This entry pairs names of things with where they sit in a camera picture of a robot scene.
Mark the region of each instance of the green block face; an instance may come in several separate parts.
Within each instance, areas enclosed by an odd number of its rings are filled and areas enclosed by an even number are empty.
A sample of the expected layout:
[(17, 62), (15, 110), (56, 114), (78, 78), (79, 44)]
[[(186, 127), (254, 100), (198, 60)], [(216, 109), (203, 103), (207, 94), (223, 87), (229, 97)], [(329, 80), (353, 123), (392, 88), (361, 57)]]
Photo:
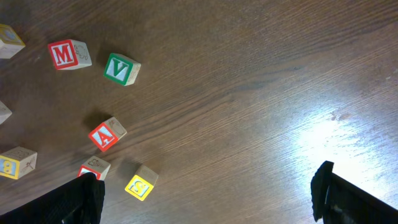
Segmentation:
[(133, 66), (132, 62), (111, 53), (105, 67), (104, 76), (119, 84), (126, 85)]

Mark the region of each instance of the yellow letter block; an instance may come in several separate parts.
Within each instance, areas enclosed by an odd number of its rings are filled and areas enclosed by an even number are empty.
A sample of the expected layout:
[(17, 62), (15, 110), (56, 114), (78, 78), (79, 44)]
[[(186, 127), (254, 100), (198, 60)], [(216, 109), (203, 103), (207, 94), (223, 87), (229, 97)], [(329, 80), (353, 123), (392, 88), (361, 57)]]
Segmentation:
[(16, 147), (0, 155), (0, 175), (19, 179), (36, 168), (37, 152)]
[(0, 58), (10, 59), (25, 47), (11, 26), (0, 24)]
[(154, 188), (158, 175), (148, 167), (141, 165), (136, 174), (127, 184), (125, 190), (132, 196), (143, 201)]

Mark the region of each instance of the yellow border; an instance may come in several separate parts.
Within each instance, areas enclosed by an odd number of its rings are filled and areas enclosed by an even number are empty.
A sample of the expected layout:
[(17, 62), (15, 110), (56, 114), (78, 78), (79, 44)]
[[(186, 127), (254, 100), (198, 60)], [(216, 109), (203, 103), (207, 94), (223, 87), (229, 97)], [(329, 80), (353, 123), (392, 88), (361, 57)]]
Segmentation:
[(0, 175), (5, 176), (5, 177), (9, 177), (9, 178), (14, 179), (14, 180), (17, 180), (18, 176), (19, 176), (19, 161), (15, 160), (15, 159), (8, 158), (6, 156), (2, 156), (2, 155), (0, 155), (0, 158), (3, 158), (5, 160), (8, 160), (8, 161), (16, 163), (15, 176), (9, 175), (9, 174), (3, 173), (3, 172), (0, 172)]
[(18, 42), (14, 42), (14, 41), (2, 40), (3, 43), (5, 43), (5, 44), (20, 45), (20, 46), (24, 46), (24, 47), (25, 47), (25, 43), (21, 40), (21, 38), (18, 36), (17, 32), (15, 32), (15, 30), (14, 30), (11, 26), (9, 26), (9, 25), (4, 25), (4, 24), (0, 24), (0, 27), (2, 27), (2, 28), (10, 28), (10, 29), (13, 31), (13, 33), (15, 34), (15, 36), (17, 37), (17, 39), (20, 41), (20, 42), (18, 43)]
[[(132, 190), (129, 189), (129, 187), (132, 185), (132, 183), (135, 181), (135, 179), (139, 179), (142, 183), (149, 186), (148, 190), (145, 192), (145, 194), (142, 197), (140, 197), (138, 194), (136, 194), (135, 192), (133, 192)], [(132, 177), (129, 184), (127, 184), (127, 186), (124, 190), (127, 191), (132, 196), (138, 198), (140, 201), (143, 201), (149, 195), (149, 193), (152, 191), (153, 188), (154, 188), (154, 186), (152, 184), (148, 183), (148, 181), (144, 180), (142, 177), (140, 177), (138, 175), (134, 175), (134, 177)]]

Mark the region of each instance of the toy block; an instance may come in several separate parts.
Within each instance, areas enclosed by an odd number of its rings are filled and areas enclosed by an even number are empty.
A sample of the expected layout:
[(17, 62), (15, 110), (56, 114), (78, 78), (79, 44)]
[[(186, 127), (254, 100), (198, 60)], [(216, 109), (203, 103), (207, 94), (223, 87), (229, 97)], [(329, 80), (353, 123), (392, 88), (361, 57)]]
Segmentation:
[(50, 55), (57, 70), (74, 70), (91, 65), (87, 45), (77, 40), (49, 44)]
[(158, 177), (159, 175), (150, 168), (141, 165), (129, 184), (127, 184), (125, 191), (143, 201), (154, 188)]
[(0, 175), (20, 179), (36, 168), (37, 152), (15, 147), (0, 154)]
[(120, 122), (115, 117), (112, 117), (102, 122), (88, 135), (88, 137), (104, 152), (116, 144), (126, 134), (127, 131)]
[(85, 173), (92, 172), (97, 177), (97, 180), (104, 180), (106, 174), (108, 174), (109, 168), (111, 168), (110, 163), (93, 156), (81, 165), (77, 176), (79, 177)]
[(118, 84), (127, 86), (136, 81), (141, 64), (121, 54), (111, 53), (104, 76)]
[(25, 47), (11, 26), (0, 24), (0, 58), (10, 59)]
[(7, 118), (11, 116), (11, 114), (11, 110), (9, 110), (7, 106), (0, 101), (0, 124), (5, 122), (5, 120), (7, 120)]

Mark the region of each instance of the yellow block face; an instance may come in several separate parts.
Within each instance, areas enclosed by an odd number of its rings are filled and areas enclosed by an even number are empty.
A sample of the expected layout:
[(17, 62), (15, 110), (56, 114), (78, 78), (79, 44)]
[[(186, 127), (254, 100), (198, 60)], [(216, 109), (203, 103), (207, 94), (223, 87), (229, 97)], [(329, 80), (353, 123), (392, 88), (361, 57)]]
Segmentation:
[(19, 161), (0, 156), (0, 175), (17, 180), (19, 175)]
[(125, 190), (129, 192), (132, 196), (138, 198), (143, 201), (148, 196), (148, 194), (152, 191), (154, 186), (138, 175), (134, 175), (130, 180), (130, 183), (127, 184)]
[(0, 24), (0, 39), (5, 44), (14, 44), (25, 46), (23, 41), (18, 37), (15, 31), (7, 25)]

